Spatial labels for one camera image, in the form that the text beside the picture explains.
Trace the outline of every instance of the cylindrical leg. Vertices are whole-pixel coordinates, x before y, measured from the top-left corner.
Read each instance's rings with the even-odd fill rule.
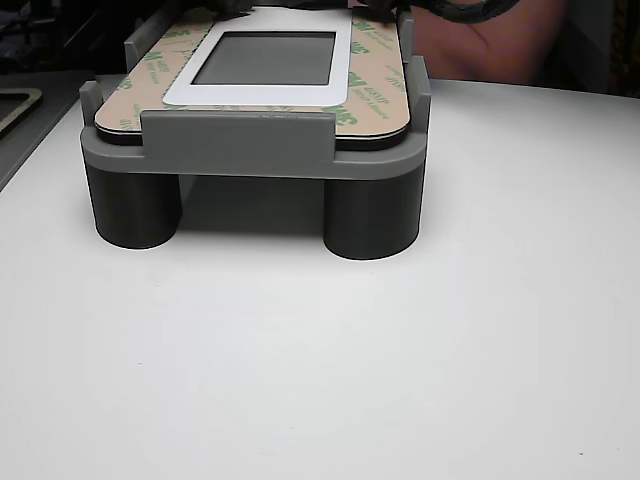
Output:
[[[424,163],[385,180],[325,181],[324,243],[340,257],[373,260],[409,247],[420,228]]]
[[[178,175],[85,167],[96,229],[107,242],[123,248],[151,248],[176,233],[182,216]]]

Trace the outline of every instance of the tan release liner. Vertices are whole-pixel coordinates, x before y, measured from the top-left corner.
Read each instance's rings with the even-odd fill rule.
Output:
[[[144,110],[238,110],[331,112],[336,136],[379,139],[409,123],[409,106],[395,24],[358,18],[352,23],[349,97],[335,107],[175,106],[162,99],[192,53],[207,35],[215,15],[205,9],[186,12],[151,48],[96,113],[98,128],[114,134],[140,134]]]

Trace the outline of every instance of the white frame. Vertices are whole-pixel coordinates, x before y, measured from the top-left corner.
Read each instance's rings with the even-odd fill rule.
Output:
[[[215,23],[166,92],[169,105],[331,107],[347,100],[351,9],[255,7],[244,17]],[[193,80],[227,32],[327,32],[335,35],[328,85],[194,85]]]

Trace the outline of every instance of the raised corner tab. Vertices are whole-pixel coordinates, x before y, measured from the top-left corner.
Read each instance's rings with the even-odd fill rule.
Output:
[[[164,171],[304,176],[335,157],[335,115],[316,112],[143,111],[144,155]]]
[[[125,40],[124,54],[127,73],[131,73],[131,70],[165,34],[181,13],[180,0],[167,0],[158,11]]]
[[[396,16],[402,62],[407,64],[413,57],[414,19],[411,7],[408,5],[398,7]]]
[[[427,133],[431,113],[431,85],[424,58],[414,55],[407,65],[407,94],[411,111],[411,130]]]
[[[96,112],[103,102],[102,89],[95,80],[89,80],[80,87],[80,106],[85,127],[94,126]]]

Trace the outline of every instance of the person's arm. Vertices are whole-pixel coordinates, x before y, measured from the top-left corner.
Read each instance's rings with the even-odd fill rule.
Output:
[[[529,84],[560,31],[566,6],[567,0],[520,0],[505,14],[475,25],[414,8],[416,54],[425,57],[432,78]]]

